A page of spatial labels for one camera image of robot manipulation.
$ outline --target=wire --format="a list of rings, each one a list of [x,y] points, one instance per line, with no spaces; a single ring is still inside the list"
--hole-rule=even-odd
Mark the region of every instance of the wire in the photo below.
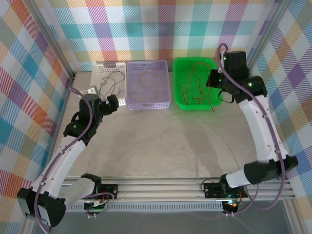
[[[252,198],[253,200],[256,199],[258,193],[259,193],[259,185],[257,185],[257,189],[256,189],[256,191],[255,191],[255,194],[254,194],[253,198]],[[238,211],[238,212],[236,212],[236,213],[234,213],[234,214],[232,214],[232,213],[230,213],[230,212],[228,212],[228,211],[225,211],[225,210],[223,210],[223,211],[224,211],[225,213],[227,213],[227,214],[232,215],[232,217],[235,217],[235,215],[241,214],[241,213],[243,213],[244,211],[246,211],[251,205],[252,205],[252,203],[250,202],[250,203],[248,204],[248,206],[246,206],[243,210]],[[196,216],[196,217],[198,217],[198,218],[210,219],[210,220],[211,220],[211,219],[217,219],[217,218],[224,217],[223,214],[218,215],[218,216],[215,216],[215,217],[203,217],[203,216],[200,216],[200,215],[197,215],[197,214],[193,214],[193,215]]]
[[[214,108],[213,108],[213,105],[212,105],[212,103],[211,103],[211,87],[210,87],[210,89],[209,89],[209,102],[210,102],[210,107],[211,107],[212,111],[215,112],[215,110],[214,110]]]
[[[88,215],[89,217],[94,217],[94,218],[96,218],[96,217],[98,217],[98,216],[104,214],[104,212],[112,206],[112,204],[113,204],[113,202],[114,202],[114,200],[115,200],[114,194],[108,193],[108,192],[102,192],[102,193],[98,193],[98,194],[90,194],[90,195],[87,195],[87,196],[83,197],[82,199],[86,199],[86,198],[90,198],[90,197],[95,197],[95,196],[99,196],[99,195],[110,195],[110,196],[112,196],[112,199],[113,199],[113,200],[112,200],[112,203],[111,203],[109,206],[107,206],[103,211],[101,211],[100,213],[98,213],[97,215],[94,215],[94,216],[91,216],[91,215],[90,215],[89,210],[90,210],[92,207],[89,207],[89,208],[87,209],[87,212],[86,212],[87,215]]]
[[[239,193],[239,197],[240,197],[240,200],[239,200],[239,204],[242,203],[242,192],[240,190],[238,190],[238,193]]]
[[[105,199],[105,195],[104,195],[104,199]],[[104,201],[104,204],[107,204],[108,202],[109,202],[109,197],[106,202]]]
[[[189,82],[188,82],[188,85],[186,86],[185,90],[184,90],[184,88],[183,88],[181,85],[178,85],[178,86],[182,89],[183,100],[184,100],[184,102],[185,102],[186,104],[188,104],[188,105],[189,105],[189,103],[186,101],[186,94],[187,94],[187,91],[188,91],[189,87],[191,86],[192,73],[194,74],[194,76],[195,76],[195,77],[198,79],[198,81],[199,81],[198,87],[199,87],[199,92],[200,92],[200,96],[199,96],[199,97],[193,97],[192,99],[196,99],[196,100],[197,100],[197,103],[200,104],[200,103],[201,103],[201,100],[205,100],[205,99],[207,99],[207,97],[208,97],[207,94],[203,93],[203,89],[204,89],[205,85],[204,85],[203,87],[201,87],[201,79],[196,75],[196,73],[195,73],[195,71],[194,71],[195,67],[197,67],[197,66],[200,65],[200,64],[205,65],[205,66],[209,67],[209,68],[212,70],[212,67],[211,67],[211,66],[209,66],[209,65],[207,65],[207,64],[205,64],[205,63],[203,63],[203,62],[197,62],[197,63],[194,64],[194,66],[191,66],[191,71],[190,71],[190,74],[189,74]],[[212,107],[212,103],[211,103],[211,92],[209,93],[209,103],[210,103],[211,109],[213,110],[213,112],[215,112],[214,109],[213,109],[213,107]]]
[[[251,231],[252,233],[259,233],[257,231],[255,231],[254,229],[252,229],[251,227],[249,227],[246,223],[244,223],[242,220],[240,220],[238,217],[233,216],[233,218],[235,218],[241,225],[243,225],[245,228],[247,228],[249,231]]]
[[[111,75],[114,74],[114,73],[122,73],[123,79],[122,79],[121,81],[119,81],[119,82],[116,82],[116,80],[115,80],[114,78],[111,77]],[[108,78],[113,79],[113,80],[114,80],[114,84],[111,86],[111,88],[109,89],[109,91],[108,91],[105,95],[103,95],[103,94],[101,93],[101,90],[102,90],[103,85],[105,85],[105,84],[107,83]],[[107,77],[103,77],[103,78],[102,78],[103,82],[101,82],[101,83],[99,84],[99,90],[98,90],[99,95],[102,96],[104,100],[106,100],[106,95],[111,91],[111,89],[114,87],[114,89],[113,89],[113,91],[112,91],[112,94],[113,94],[113,92],[114,92],[114,90],[115,90],[115,86],[116,86],[117,84],[119,84],[120,82],[124,81],[125,78],[126,78],[125,74],[124,74],[123,72],[121,72],[121,71],[115,71],[115,72],[112,72],[111,74],[109,74]]]
[[[221,99],[221,98],[220,98],[220,95],[221,95],[222,92],[223,92],[223,90],[220,90],[220,92],[219,92],[219,94],[218,94],[218,99],[219,99],[219,100],[221,100],[221,101],[223,101],[223,102],[226,102],[226,103],[229,103],[229,104],[231,104],[231,103],[234,102],[234,97],[233,97],[233,96],[232,96],[232,101],[225,101],[225,100]]]
[[[204,189],[203,189],[203,183],[205,182],[205,181],[207,181],[207,180],[210,180],[212,183],[214,183],[211,179],[205,179],[203,182],[201,182],[201,184],[200,184],[200,189],[202,190],[202,191],[205,191]]]
[[[116,94],[116,95],[117,95],[117,98],[119,98],[119,95],[121,94],[121,91],[125,92],[123,89],[120,89],[120,87],[119,87],[119,91],[118,91],[118,93]]]
[[[46,172],[44,173],[43,177],[42,177],[42,180],[41,180],[41,183],[37,189],[37,192],[36,192],[36,196],[35,196],[35,201],[34,201],[34,209],[35,209],[35,216],[36,216],[36,219],[39,223],[39,226],[41,227],[41,229],[44,231],[44,233],[46,234],[49,234],[50,231],[51,231],[51,228],[49,230],[46,229],[46,227],[44,226],[42,220],[41,220],[41,217],[40,217],[40,214],[39,214],[39,206],[38,206],[38,198],[39,198],[39,194],[40,194],[40,191],[43,187],[43,184],[45,183],[45,180],[47,179],[51,169],[53,168],[53,166],[55,165],[55,163],[57,162],[57,160],[62,156],[64,155],[64,153],[73,145],[75,144],[87,131],[88,129],[90,128],[91,126],[91,123],[92,123],[92,118],[93,118],[93,113],[92,113],[92,109],[91,109],[91,105],[89,103],[89,101],[87,100],[87,98],[81,93],[79,92],[77,89],[73,88],[73,87],[70,87],[70,90],[74,93],[74,94],[77,94],[77,95],[80,95],[82,97],[82,99],[86,102],[87,106],[88,106],[88,109],[89,109],[89,113],[90,113],[90,118],[89,118],[89,122],[88,122],[88,125],[86,126],[86,128],[83,130],[83,132],[76,138],[72,141],[72,143],[70,143],[68,146],[66,146],[61,152],[59,152],[56,157],[52,160],[50,166],[47,168]]]
[[[157,77],[157,75],[152,73],[152,72],[145,71],[145,72],[141,73],[137,78],[137,83],[139,84],[139,86],[141,86],[142,88],[152,88],[155,91],[154,99],[151,101],[151,102],[155,102],[158,99],[158,94],[161,92],[157,91],[157,89],[153,85],[145,86],[145,82],[142,81],[143,76],[145,74],[152,74],[152,76],[154,76],[155,78]],[[137,102],[143,102],[143,100],[141,98],[134,96],[134,94],[137,92],[137,89],[139,86],[137,86],[136,89],[134,90],[134,92],[130,93],[129,96],[132,97],[133,99],[135,99]]]
[[[114,92],[114,90],[115,90],[115,86],[117,85],[117,84],[119,84],[120,82],[122,82],[123,80],[125,80],[125,79],[122,79],[121,81],[119,81],[119,82],[117,82],[116,83],[116,81],[115,81],[115,83],[111,86],[111,88],[109,89],[109,91],[111,91],[111,89],[112,89],[112,87],[114,87],[114,89],[113,89],[113,91],[112,91],[112,94],[113,94],[113,92]],[[104,95],[104,100],[106,100],[106,95],[109,93],[109,91]]]
[[[221,48],[222,47],[225,47],[225,53],[228,51],[228,46],[225,44],[225,43],[221,43],[218,47],[218,51],[217,51],[217,54],[219,55],[221,53]],[[271,133],[271,136],[272,136],[272,140],[274,142],[274,145],[276,147],[276,153],[277,153],[277,156],[278,156],[278,159],[280,161],[280,164],[281,164],[281,171],[282,171],[282,175],[281,175],[281,185],[280,185],[280,188],[278,190],[278,193],[275,197],[275,199],[273,200],[272,204],[269,205],[268,207],[262,207],[262,206],[259,206],[255,201],[254,199],[251,198],[250,194],[248,193],[248,191],[246,192],[247,196],[249,197],[250,201],[252,202],[252,204],[254,204],[256,207],[262,209],[262,210],[269,210],[271,208],[273,208],[277,203],[278,203],[278,200],[283,192],[283,187],[284,187],[284,184],[285,184],[285,179],[286,179],[286,172],[285,172],[285,165],[284,165],[284,160],[283,160],[283,156],[280,152],[280,148],[279,148],[279,144],[278,144],[278,140],[277,140],[277,137],[275,135],[275,132],[274,132],[274,128],[272,126],[272,123],[270,121],[270,119],[268,118],[268,115],[266,113],[266,111],[264,110],[263,106],[261,105],[260,101],[247,89],[245,89],[243,86],[241,86],[239,83],[237,83],[224,69],[221,61],[219,59],[217,59],[217,63],[221,69],[221,71],[223,72],[223,74],[225,75],[225,77],[233,84],[235,85],[237,88],[239,88],[240,90],[242,90],[243,92],[245,92],[247,95],[249,95],[253,101],[255,101],[255,103],[257,104],[257,106],[259,107],[263,117],[265,118],[266,122],[267,122],[267,125],[268,125],[268,128],[270,130],[270,133]]]

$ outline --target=metal corner post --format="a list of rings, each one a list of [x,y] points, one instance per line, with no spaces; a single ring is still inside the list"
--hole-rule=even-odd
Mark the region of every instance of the metal corner post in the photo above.
[[[268,26],[265,29],[262,38],[260,39],[260,42],[257,45],[256,49],[254,50],[254,53],[247,64],[247,67],[249,68],[250,71],[257,64],[262,52],[264,51],[269,40],[271,39],[276,27],[278,26],[278,23],[281,21],[291,1],[292,0],[280,0],[278,2],[276,10],[273,13],[271,20],[269,21]]]
[[[42,32],[43,36],[47,40],[48,44],[50,45],[51,49],[55,53],[57,59],[59,60],[60,64],[62,65],[63,69],[67,73],[67,75],[71,78],[74,77],[74,72],[72,71],[66,57],[64,56],[58,42],[56,41],[55,37],[49,26],[47,25],[43,15],[41,14],[37,4],[34,0],[23,0],[26,7],[28,8],[30,14],[35,19],[40,31]]]

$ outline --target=metal extrusion bar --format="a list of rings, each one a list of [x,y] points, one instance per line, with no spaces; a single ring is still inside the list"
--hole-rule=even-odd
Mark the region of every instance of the metal extrusion bar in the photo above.
[[[65,72],[70,77],[74,77],[74,72],[72,71],[65,55],[63,54],[61,48],[59,47],[59,44],[57,43],[55,37],[53,36],[53,33],[49,26],[47,25],[44,17],[42,16],[37,4],[34,0],[24,0],[25,5],[27,6],[29,12],[34,17],[36,23],[38,24],[38,27],[42,34],[44,35],[45,39],[47,40],[48,44],[50,45],[51,49],[55,53],[57,59],[63,66]]]
[[[292,232],[296,234],[308,234],[309,232],[298,207],[297,200],[284,200],[283,202]]]
[[[248,61],[247,67],[251,71],[253,67],[257,64],[264,48],[267,46],[269,40],[271,39],[278,23],[282,19],[285,11],[287,10],[289,4],[291,3],[291,0],[282,0],[279,1],[276,10],[271,18],[271,20],[268,23],[268,26],[266,30],[263,33],[262,38],[260,39],[259,44],[257,45],[252,57]]]
[[[78,202],[66,212],[84,212],[84,203]],[[108,212],[153,212],[176,213],[192,211],[223,211],[222,201],[191,201],[191,202],[122,202],[114,203]]]
[[[73,79],[70,81],[69,87],[72,87],[72,84],[73,84],[74,80],[75,80],[75,76],[74,76]],[[56,129],[56,131],[55,131],[55,136],[58,136],[58,135],[59,135],[59,132],[60,132],[60,125],[61,125],[62,120],[63,120],[63,117],[64,117],[64,112],[65,112],[66,107],[67,107],[67,104],[68,104],[68,99],[69,99],[70,93],[71,93],[71,91],[68,89],[67,94],[66,94],[66,97],[65,97],[65,100],[64,100],[63,108],[62,108],[62,110],[60,111],[60,118],[59,118],[58,123],[57,123],[57,124],[58,124],[58,125],[57,125],[58,127],[57,127],[57,129]],[[54,139],[53,139],[53,141],[52,141],[51,150],[50,150],[50,153],[49,153],[49,155],[48,155],[48,159],[47,159],[47,161],[46,161],[46,163],[45,163],[45,166],[48,165],[48,163],[49,163],[49,161],[50,161],[50,159],[51,159],[51,157],[52,157],[52,155],[53,155],[53,152],[54,152],[54,148],[55,148],[55,144],[56,144],[56,142],[57,142],[57,139],[58,139],[57,137],[54,137]]]
[[[78,176],[67,176],[63,186],[69,186]],[[102,178],[103,184],[118,184],[116,202],[194,202],[194,201],[229,201],[230,198],[205,198],[200,184],[207,178],[153,178],[126,177]],[[210,178],[219,182],[219,178]],[[280,187],[280,180],[271,180],[259,184],[256,200],[273,200]],[[255,185],[247,186],[251,195],[256,192]],[[280,199],[294,199],[290,182],[287,180]]]

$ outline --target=basket handle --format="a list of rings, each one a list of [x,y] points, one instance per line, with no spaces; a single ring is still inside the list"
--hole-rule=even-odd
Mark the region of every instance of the basket handle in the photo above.
[[[115,62],[110,62],[110,63],[103,63],[104,68],[116,68],[117,65]]]
[[[153,63],[147,61],[147,62],[142,63],[141,65],[142,65],[142,66],[148,66],[148,65],[153,65]]]

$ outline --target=lavender plastic basket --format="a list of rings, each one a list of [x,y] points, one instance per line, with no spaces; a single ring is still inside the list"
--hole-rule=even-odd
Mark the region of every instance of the lavender plastic basket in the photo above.
[[[127,63],[126,104],[130,111],[167,109],[170,102],[166,60]]]

